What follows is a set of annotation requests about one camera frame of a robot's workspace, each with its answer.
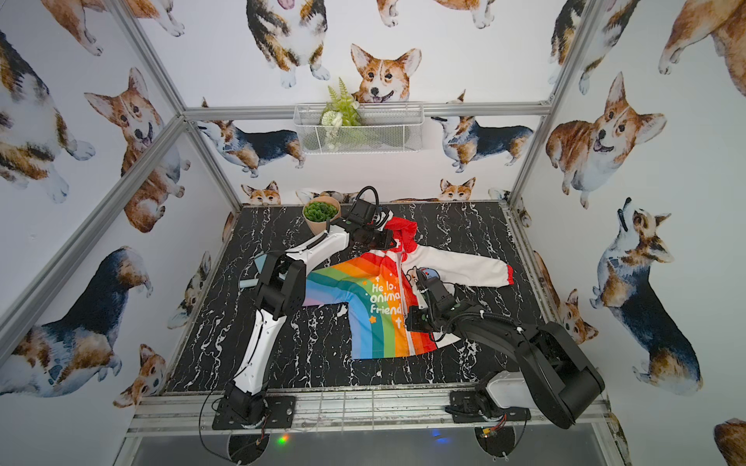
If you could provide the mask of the rainbow hooded kids jacket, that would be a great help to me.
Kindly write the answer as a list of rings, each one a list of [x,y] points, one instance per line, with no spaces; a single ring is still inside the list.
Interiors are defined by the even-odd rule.
[[[352,332],[351,358],[383,359],[431,353],[458,341],[440,342],[406,328],[411,307],[425,308],[417,291],[418,271],[429,278],[468,287],[507,287],[514,270],[505,262],[474,254],[422,246],[415,221],[395,217],[386,224],[396,245],[316,270],[307,278],[305,307],[344,303]]]

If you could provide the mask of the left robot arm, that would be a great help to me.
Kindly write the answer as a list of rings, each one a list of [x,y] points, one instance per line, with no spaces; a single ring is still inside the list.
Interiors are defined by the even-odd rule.
[[[393,248],[386,225],[394,213],[380,202],[357,196],[347,214],[327,221],[324,230],[287,250],[272,250],[260,264],[256,316],[250,342],[236,375],[225,385],[217,413],[231,423],[255,426],[268,417],[265,373],[287,318],[302,308],[307,276],[328,258],[358,244],[367,250]]]

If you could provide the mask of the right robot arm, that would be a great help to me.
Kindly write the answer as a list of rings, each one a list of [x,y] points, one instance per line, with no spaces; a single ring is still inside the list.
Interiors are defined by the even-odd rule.
[[[575,425],[604,392],[602,376],[559,324],[515,322],[477,302],[456,299],[431,269],[413,273],[425,306],[410,308],[406,328],[435,343],[453,336],[503,353],[517,364],[533,405],[555,426]]]

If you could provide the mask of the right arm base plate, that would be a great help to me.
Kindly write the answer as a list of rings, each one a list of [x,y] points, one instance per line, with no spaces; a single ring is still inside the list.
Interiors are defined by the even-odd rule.
[[[530,421],[527,408],[501,408],[479,390],[456,390],[449,394],[449,404],[444,408],[454,423],[498,423],[499,421]]]

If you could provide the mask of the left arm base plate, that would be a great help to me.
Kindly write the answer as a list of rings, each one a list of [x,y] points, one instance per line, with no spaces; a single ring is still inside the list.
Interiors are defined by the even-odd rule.
[[[221,398],[212,428],[218,430],[238,429],[286,429],[293,425],[297,398],[294,396],[269,396],[234,401]]]

